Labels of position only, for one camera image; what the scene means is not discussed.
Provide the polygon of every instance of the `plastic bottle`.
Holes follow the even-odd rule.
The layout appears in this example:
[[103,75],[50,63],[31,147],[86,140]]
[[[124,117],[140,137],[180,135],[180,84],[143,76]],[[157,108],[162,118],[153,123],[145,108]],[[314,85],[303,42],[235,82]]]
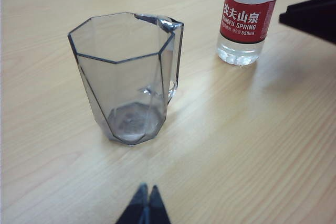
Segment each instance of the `plastic bottle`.
[[219,57],[244,66],[259,57],[276,0],[225,0],[217,42]]

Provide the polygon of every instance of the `transparent mug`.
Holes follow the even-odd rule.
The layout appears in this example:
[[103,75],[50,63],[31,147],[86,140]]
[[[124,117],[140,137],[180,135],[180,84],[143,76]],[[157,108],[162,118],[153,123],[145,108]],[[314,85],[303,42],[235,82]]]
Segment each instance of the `transparent mug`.
[[109,139],[135,145],[159,132],[177,89],[183,26],[166,16],[117,13],[69,33],[94,118]]

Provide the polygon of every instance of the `water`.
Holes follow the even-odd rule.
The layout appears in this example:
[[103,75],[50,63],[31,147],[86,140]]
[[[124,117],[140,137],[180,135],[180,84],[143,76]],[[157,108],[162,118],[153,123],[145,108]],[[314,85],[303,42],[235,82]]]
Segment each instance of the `water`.
[[164,119],[156,107],[134,102],[113,109],[108,121],[115,137],[132,144],[155,137]]
[[218,36],[217,52],[219,57],[233,65],[245,66],[255,62],[262,50],[264,41],[255,44],[241,44]]

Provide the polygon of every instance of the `mug handle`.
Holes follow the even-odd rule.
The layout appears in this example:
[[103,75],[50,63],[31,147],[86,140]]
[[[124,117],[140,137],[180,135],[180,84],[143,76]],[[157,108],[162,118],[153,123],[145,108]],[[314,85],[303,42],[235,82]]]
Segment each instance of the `mug handle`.
[[174,50],[173,50],[171,81],[168,92],[168,104],[175,95],[178,87],[178,75],[180,68],[180,56],[181,56],[182,36],[184,27],[184,24],[182,22],[178,22],[172,18],[170,18],[170,20],[172,21],[174,27],[174,30],[172,31],[172,33],[174,34]]

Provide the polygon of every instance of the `wood grain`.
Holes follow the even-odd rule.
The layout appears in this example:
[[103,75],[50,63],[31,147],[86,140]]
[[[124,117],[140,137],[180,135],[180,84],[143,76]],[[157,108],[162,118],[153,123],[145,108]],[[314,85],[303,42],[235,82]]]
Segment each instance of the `wood grain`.
[[[336,48],[278,24],[256,64],[215,53],[223,0],[2,0],[2,223],[114,223],[140,182],[172,223],[336,223]],[[90,16],[185,23],[180,86],[157,138],[112,143],[67,32]]]

